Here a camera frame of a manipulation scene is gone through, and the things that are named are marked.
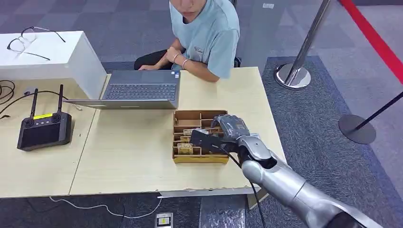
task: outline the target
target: silver pole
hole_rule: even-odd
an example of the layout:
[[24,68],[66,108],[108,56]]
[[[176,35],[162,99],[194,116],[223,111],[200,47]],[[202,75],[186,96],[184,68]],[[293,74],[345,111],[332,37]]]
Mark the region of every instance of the silver pole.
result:
[[305,37],[304,43],[297,55],[293,64],[285,64],[277,67],[275,71],[276,81],[288,88],[288,89],[302,89],[307,86],[311,81],[310,73],[302,67],[305,62],[305,57],[311,47],[312,42],[315,39],[317,30],[321,25],[321,22],[325,18],[325,12],[330,4],[331,0],[323,0],[319,7],[319,10],[312,22],[311,28]]

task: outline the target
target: black cable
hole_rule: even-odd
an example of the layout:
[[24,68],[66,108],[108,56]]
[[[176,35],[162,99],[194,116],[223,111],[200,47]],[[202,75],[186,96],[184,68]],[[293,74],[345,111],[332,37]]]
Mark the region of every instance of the black cable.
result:
[[[7,97],[7,96],[9,96],[9,95],[11,95],[6,101],[0,103],[0,105],[2,105],[2,104],[7,103],[9,100],[11,100],[11,99],[13,98],[13,96],[14,96],[15,84],[14,84],[14,82],[12,82],[12,81],[10,81],[10,80],[0,80],[0,82],[9,82],[9,83],[13,84],[13,88],[11,88],[11,87],[8,86],[8,85],[0,85],[0,100],[1,100],[1,99],[4,99],[5,97]],[[4,95],[4,96],[1,96],[1,95],[3,94],[3,88],[4,88],[4,87],[10,89],[10,92],[9,92],[8,94]]]
[[263,218],[263,212],[262,212],[262,208],[260,207],[260,202],[259,202],[259,199],[258,199],[258,194],[256,192],[255,186],[253,186],[252,182],[249,181],[249,183],[252,186],[253,194],[255,194],[256,202],[258,204],[260,219],[262,220],[262,225],[263,225],[264,228],[266,228],[266,222],[264,221],[264,218]]
[[[224,151],[224,153],[226,153],[238,165],[238,167],[242,169],[240,163],[237,160],[235,160],[235,158],[227,150],[224,149],[224,146],[221,147],[221,150]],[[260,219],[262,220],[262,225],[264,228],[266,228],[266,222],[264,221],[264,218],[263,218],[262,208],[260,207],[260,202],[258,199],[258,194],[256,192],[255,186],[253,186],[252,182],[249,181],[249,183],[252,186],[253,194],[255,194],[256,202],[258,204]]]
[[60,207],[60,206],[63,204],[63,203],[59,203],[59,204],[57,204],[56,206],[51,207],[51,208],[46,209],[46,210],[36,210],[35,207],[34,207],[34,205],[32,205],[32,203],[31,203],[27,198],[25,198],[25,200],[27,201],[27,203],[28,203],[28,205],[31,207],[31,209],[32,209],[34,212],[36,212],[36,213],[45,213],[45,212],[51,211],[51,210],[53,210],[53,209],[56,209],[56,208]]
[[122,205],[123,205],[123,214],[122,214],[122,219],[120,220],[118,228],[120,228],[122,226],[123,219],[125,218],[125,212],[126,212],[125,203],[123,203]]
[[[53,92],[53,91],[49,91],[49,90],[38,91],[38,94],[40,94],[40,93],[51,93],[51,94],[59,95],[59,93],[56,93],[56,92]],[[8,107],[10,107],[11,105],[13,105],[15,102],[17,102],[17,101],[19,101],[19,100],[21,100],[22,98],[25,98],[25,97],[27,97],[27,96],[31,96],[31,95],[34,95],[34,93],[28,94],[28,95],[24,95],[24,96],[21,96],[21,97],[15,99],[15,100],[12,101],[10,104],[8,104],[6,107],[4,107],[4,108],[0,111],[0,114],[2,114],[2,113],[4,112],[4,110],[6,110],[6,109],[7,109]],[[3,118],[6,118],[6,117],[10,117],[10,116],[9,116],[9,115],[3,115],[2,117],[0,117],[0,120],[3,119]]]

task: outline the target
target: gray laptop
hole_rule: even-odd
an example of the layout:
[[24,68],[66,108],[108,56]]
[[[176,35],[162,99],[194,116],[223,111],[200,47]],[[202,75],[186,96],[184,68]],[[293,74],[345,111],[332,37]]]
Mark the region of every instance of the gray laptop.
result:
[[179,70],[115,70],[101,100],[63,101],[96,109],[176,109],[179,81]]

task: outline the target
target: stanchion post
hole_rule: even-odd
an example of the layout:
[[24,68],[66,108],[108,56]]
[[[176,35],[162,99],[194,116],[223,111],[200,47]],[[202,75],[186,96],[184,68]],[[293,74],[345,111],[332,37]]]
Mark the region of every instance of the stanchion post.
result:
[[349,140],[360,143],[360,144],[370,144],[376,138],[376,130],[370,123],[375,117],[389,108],[391,105],[396,103],[400,98],[403,97],[403,92],[398,96],[393,98],[382,108],[376,111],[367,119],[364,119],[358,115],[343,115],[339,120],[339,129],[345,137]]
[[322,4],[319,7],[311,28],[305,37],[304,43],[302,44],[294,63],[277,67],[274,77],[276,81],[285,88],[302,89],[310,83],[311,75],[305,68],[302,67],[302,65],[304,64],[305,57],[307,56],[311,44],[315,39],[317,30],[325,18],[325,13],[330,1],[331,0],[322,1]]

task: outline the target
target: red line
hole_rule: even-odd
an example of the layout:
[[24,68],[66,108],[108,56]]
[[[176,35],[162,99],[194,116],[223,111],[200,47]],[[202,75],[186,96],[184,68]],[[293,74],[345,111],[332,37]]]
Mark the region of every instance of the red line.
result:
[[369,43],[403,84],[403,64],[351,0],[340,0]]

